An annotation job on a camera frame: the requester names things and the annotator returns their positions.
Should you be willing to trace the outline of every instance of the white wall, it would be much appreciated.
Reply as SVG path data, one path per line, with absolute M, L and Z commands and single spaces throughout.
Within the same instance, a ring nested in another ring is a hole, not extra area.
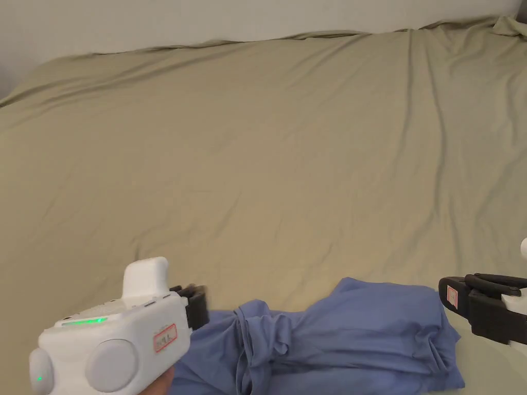
M 321 30 L 385 32 L 513 15 L 521 0 L 0 0 L 0 97 L 58 56 L 265 40 Z

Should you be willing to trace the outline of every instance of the white device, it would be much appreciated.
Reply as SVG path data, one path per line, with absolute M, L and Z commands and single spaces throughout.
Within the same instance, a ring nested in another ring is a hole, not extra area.
M 170 292 L 168 261 L 128 265 L 122 297 L 57 321 L 30 355 L 36 395 L 137 395 L 189 349 L 187 298 Z
M 521 254 L 527 259 L 527 239 L 524 239 L 520 245 Z M 515 313 L 527 315 L 527 288 L 520 290 L 522 295 L 520 297 L 513 297 L 509 295 L 501 295 L 501 300 L 505 303 L 507 310 Z M 511 341 L 510 346 L 527 357 L 527 344 Z

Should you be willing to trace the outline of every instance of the blue cloth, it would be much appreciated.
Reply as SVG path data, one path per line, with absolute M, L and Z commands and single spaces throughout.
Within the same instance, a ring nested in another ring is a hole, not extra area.
M 342 279 L 304 312 L 254 300 L 211 312 L 175 366 L 170 395 L 411 395 L 462 388 L 434 290 Z

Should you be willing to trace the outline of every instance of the white handle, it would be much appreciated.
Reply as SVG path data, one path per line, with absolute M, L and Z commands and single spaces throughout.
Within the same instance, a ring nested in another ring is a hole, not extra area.
M 123 299 L 162 296 L 169 293 L 168 261 L 162 256 L 130 263 L 124 271 Z

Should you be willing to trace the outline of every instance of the black clamp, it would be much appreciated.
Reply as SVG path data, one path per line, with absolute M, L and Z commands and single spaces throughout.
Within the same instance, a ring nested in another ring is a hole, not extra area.
M 187 322 L 189 328 L 196 330 L 209 323 L 209 310 L 207 309 L 207 289 L 202 285 L 190 284 L 186 288 L 178 285 L 170 288 L 182 298 L 187 298 Z
M 439 282 L 443 305 L 468 319 L 472 333 L 502 344 L 527 344 L 527 315 L 507 310 L 502 295 L 520 297 L 527 279 L 497 274 L 445 277 Z

